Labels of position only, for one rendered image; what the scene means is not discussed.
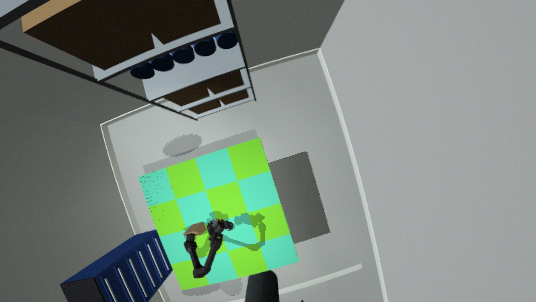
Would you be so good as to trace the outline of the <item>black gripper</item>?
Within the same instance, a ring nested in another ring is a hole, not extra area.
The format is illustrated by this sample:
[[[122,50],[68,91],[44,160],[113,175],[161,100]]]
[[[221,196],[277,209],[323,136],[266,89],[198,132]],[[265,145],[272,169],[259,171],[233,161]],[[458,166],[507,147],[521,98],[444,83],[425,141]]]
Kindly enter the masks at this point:
[[[228,221],[223,221],[226,225],[225,229],[228,229],[230,227],[230,224]],[[208,230],[208,233],[211,233],[213,231],[214,228],[212,228],[211,225],[207,226],[207,230]]]

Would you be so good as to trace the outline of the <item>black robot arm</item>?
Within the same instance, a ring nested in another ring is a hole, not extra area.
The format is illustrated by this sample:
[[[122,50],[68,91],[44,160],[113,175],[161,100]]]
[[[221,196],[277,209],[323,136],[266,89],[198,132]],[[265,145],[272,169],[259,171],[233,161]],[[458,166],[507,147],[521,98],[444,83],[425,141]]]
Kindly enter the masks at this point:
[[[223,234],[221,234],[221,232],[223,232],[225,230],[225,223],[224,222],[220,222],[219,219],[212,219],[210,222],[210,225],[212,226],[213,231],[211,232],[208,240],[211,241],[210,242],[210,251],[209,251],[209,254],[207,255],[207,260],[204,264],[204,266],[202,266],[200,264],[200,261],[199,261],[199,257],[196,253],[196,248],[197,248],[197,244],[196,242],[194,242],[194,239],[195,239],[195,235],[196,234],[186,234],[187,235],[187,239],[186,241],[184,241],[184,246],[186,248],[186,251],[187,253],[190,253],[190,256],[191,256],[191,259],[192,259],[192,264],[193,264],[193,277],[194,278],[203,278],[205,275],[208,274],[208,272],[211,271],[211,267],[212,267],[212,262],[214,261],[214,258],[216,256],[216,252],[220,249],[220,247],[222,246],[222,239],[223,239]],[[218,238],[220,237],[220,239]]]

